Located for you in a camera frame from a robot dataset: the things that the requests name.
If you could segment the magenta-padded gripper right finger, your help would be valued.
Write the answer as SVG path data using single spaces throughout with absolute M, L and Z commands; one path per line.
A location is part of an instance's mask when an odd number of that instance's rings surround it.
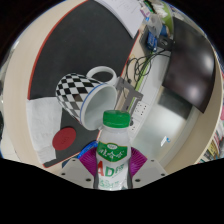
M 131 149 L 128 174 L 129 189 L 143 187 L 165 177 L 166 175 L 167 172 L 156 159 L 147 159 L 137 149 Z

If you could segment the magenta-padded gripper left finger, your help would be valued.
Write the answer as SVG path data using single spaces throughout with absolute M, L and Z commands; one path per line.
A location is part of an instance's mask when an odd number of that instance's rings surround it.
M 60 176 L 81 187 L 96 189 L 98 184 L 96 148 L 88 150 L 80 158 L 71 158 L 62 168 Z

